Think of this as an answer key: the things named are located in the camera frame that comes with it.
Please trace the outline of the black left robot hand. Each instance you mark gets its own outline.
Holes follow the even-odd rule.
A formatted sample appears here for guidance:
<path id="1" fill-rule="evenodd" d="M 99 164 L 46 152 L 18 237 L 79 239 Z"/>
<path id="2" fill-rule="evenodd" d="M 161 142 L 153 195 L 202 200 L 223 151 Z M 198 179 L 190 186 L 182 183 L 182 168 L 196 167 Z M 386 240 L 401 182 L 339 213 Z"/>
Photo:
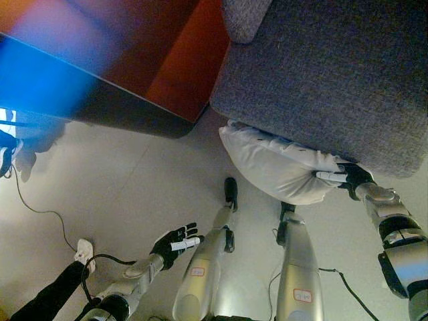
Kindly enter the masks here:
<path id="1" fill-rule="evenodd" d="M 195 222 L 183 225 L 178 229 L 166 232 L 154 243 L 150 254 L 159 255 L 163 260 L 163 270 L 169 270 L 174 261 L 188 248 L 195 247 L 205 240 L 198 235 Z"/>

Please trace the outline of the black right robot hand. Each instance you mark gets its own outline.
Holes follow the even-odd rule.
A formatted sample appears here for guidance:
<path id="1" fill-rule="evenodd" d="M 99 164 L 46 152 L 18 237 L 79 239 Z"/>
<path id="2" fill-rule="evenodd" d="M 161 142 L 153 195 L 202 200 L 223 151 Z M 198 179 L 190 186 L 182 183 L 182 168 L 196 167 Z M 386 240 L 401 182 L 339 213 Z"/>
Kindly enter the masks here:
<path id="1" fill-rule="evenodd" d="M 360 199 L 356 195 L 356 188 L 365 183 L 374 183 L 372 175 L 355 163 L 338 163 L 338 171 L 315 171 L 313 175 L 324 181 L 338 183 L 339 189 L 348 191 L 349 197 L 354 201 Z"/>

